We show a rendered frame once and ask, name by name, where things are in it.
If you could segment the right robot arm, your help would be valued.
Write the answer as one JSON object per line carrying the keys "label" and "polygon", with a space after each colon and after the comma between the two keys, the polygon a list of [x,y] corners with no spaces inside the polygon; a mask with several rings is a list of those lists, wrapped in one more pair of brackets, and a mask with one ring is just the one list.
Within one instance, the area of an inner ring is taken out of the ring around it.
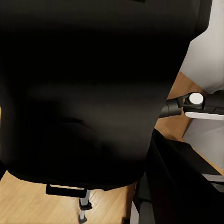
{"label": "right robot arm", "polygon": [[205,97],[193,92],[178,98],[167,99],[159,118],[184,114],[190,118],[224,120],[224,90]]}

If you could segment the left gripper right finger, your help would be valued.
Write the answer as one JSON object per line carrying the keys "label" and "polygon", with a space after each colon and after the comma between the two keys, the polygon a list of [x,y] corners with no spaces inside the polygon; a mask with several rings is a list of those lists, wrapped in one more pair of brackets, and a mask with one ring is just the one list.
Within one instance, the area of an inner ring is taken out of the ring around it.
{"label": "left gripper right finger", "polygon": [[224,195],[155,128],[145,169],[155,224],[224,224]]}

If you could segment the digital camera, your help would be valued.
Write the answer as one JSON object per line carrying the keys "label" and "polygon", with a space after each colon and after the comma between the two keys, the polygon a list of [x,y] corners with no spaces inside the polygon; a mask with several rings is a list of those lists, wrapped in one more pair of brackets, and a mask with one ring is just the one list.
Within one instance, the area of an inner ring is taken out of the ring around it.
{"label": "digital camera", "polygon": [[[0,160],[46,194],[128,186],[212,0],[0,0]],[[68,189],[60,185],[78,187]]]}

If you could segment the camera tripod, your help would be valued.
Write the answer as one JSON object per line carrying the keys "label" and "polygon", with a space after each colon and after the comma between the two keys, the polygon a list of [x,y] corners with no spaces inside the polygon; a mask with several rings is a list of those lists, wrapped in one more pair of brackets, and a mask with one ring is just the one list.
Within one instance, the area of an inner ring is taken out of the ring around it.
{"label": "camera tripod", "polygon": [[[83,190],[84,188],[79,189]],[[79,198],[79,209],[80,209],[80,215],[78,216],[79,224],[83,224],[84,222],[87,221],[87,219],[85,218],[85,211],[92,209],[91,204],[89,202],[91,190],[87,190],[87,195],[85,198],[75,197]]]}

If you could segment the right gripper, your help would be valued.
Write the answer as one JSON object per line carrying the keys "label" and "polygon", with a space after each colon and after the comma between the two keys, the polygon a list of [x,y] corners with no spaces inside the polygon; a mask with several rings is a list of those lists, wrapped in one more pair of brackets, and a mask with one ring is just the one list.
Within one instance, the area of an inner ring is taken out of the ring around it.
{"label": "right gripper", "polygon": [[161,111],[161,114],[159,116],[159,118],[165,118],[165,117],[169,117],[169,106],[168,106],[168,101],[165,102],[164,107]]}

